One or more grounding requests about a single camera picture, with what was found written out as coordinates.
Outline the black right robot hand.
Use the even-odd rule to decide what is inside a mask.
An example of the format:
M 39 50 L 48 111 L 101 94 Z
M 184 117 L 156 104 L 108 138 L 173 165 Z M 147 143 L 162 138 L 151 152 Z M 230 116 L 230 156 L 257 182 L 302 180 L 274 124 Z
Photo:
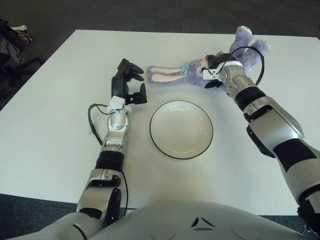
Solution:
M 223 84 L 219 77 L 219 71 L 222 68 L 222 65 L 225 62 L 237 60 L 230 53 L 217 53 L 216 55 L 207 55 L 205 59 L 208 63 L 208 67 L 205 70 L 212 76 L 213 79 L 209 83 L 207 83 L 204 88 L 219 88 Z

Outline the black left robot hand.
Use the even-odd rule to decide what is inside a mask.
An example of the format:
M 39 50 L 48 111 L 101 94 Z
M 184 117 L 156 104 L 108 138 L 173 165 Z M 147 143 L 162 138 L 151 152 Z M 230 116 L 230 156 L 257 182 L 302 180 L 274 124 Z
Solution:
M 143 73 L 144 71 L 139 66 L 123 58 L 117 67 L 117 73 L 111 79 L 111 96 L 124 99 L 125 105 L 146 104 L 146 85 L 142 83 L 139 92 L 134 92 L 133 94 L 129 94 L 128 86 L 128 82 L 132 79 L 143 82 L 144 78 L 141 76 Z

